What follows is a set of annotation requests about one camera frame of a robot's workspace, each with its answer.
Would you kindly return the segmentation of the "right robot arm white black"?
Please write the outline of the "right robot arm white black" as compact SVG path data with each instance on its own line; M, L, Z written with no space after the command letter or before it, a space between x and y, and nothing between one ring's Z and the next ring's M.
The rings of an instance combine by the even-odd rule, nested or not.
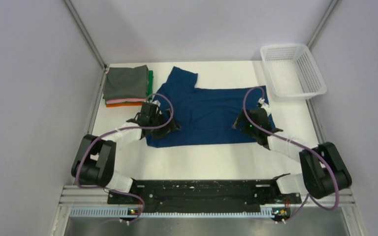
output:
M270 115L264 108L242 109L233 128L241 130L260 146L300 164L301 173L277 177L277 184L270 187L269 197L276 203L283 202L290 193L308 193L321 199L352 185L351 175L333 143L307 144L287 137L283 130L272 127Z

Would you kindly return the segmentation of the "blue t shirt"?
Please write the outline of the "blue t shirt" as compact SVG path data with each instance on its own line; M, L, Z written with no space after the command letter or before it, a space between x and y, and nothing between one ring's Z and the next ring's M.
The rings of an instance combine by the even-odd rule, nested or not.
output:
M154 148L189 145L218 145L254 143L255 139L232 127L242 108L257 108L260 98L268 102L266 86L248 88L207 89L197 88L196 73L173 67L166 82L157 90L160 110L171 106L173 118L180 130L172 131L165 138L146 137L146 143Z

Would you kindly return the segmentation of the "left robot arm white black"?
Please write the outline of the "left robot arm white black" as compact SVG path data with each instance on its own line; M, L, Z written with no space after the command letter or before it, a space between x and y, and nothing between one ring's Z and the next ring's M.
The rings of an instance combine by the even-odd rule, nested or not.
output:
M172 104L162 111L158 102L144 102L140 112L120 127L99 136L85 135L71 167L76 185L106 188L119 192L126 203L135 202L138 190L132 186L134 179L115 170L116 153L146 136L165 138L179 130L174 111Z

